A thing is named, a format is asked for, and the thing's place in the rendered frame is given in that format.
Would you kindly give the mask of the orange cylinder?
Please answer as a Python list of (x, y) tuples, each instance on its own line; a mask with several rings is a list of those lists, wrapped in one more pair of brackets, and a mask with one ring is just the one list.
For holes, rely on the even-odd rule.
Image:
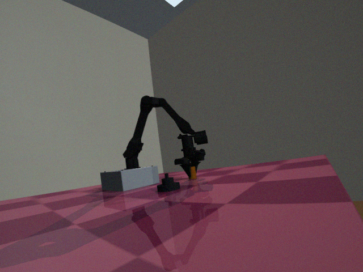
[(189, 177), (189, 179), (196, 179), (197, 175), (196, 175), (196, 168), (195, 167), (191, 167), (191, 177)]

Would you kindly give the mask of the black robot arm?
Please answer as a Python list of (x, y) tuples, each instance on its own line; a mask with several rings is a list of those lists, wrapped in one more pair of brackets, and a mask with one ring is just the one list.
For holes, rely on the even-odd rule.
[[(140, 102), (140, 115), (136, 124), (136, 128), (134, 130), (134, 134), (132, 139), (130, 140), (126, 150), (123, 153), (123, 156), (126, 160), (126, 168), (125, 169), (135, 169), (140, 168), (138, 165), (138, 154), (142, 151), (143, 143), (141, 143), (141, 138), (143, 135), (143, 131), (146, 125), (147, 117), (151, 110), (156, 107), (163, 107), (163, 109), (172, 117), (172, 119), (176, 122), (178, 128), (183, 134), (179, 134), (178, 139), (181, 139), (182, 146), (193, 146), (193, 139), (197, 145), (208, 143), (208, 138), (206, 136), (206, 131), (198, 131), (195, 132), (190, 124), (183, 118), (181, 118), (174, 109), (165, 101), (163, 98), (143, 96), (141, 97)], [(190, 134), (190, 136), (188, 136)], [(196, 150), (191, 147), (189, 157), (196, 157), (199, 159), (204, 159), (206, 152), (204, 149)]]

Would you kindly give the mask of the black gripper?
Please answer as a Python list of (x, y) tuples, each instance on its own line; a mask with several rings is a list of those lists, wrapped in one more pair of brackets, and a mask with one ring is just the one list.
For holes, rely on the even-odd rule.
[(199, 161), (204, 160), (204, 159), (199, 159), (199, 158), (196, 158), (196, 157), (190, 158), (189, 153), (190, 153), (191, 147), (194, 149), (194, 146), (185, 146), (185, 147), (183, 147), (183, 149), (181, 149), (181, 151), (183, 151), (184, 157), (180, 158), (180, 159), (175, 159), (175, 161), (174, 161), (175, 165), (181, 164), (180, 166), (184, 169), (184, 171), (186, 172), (188, 177), (191, 177), (191, 167), (195, 167), (196, 168), (196, 173), (197, 173), (197, 167), (201, 163)]

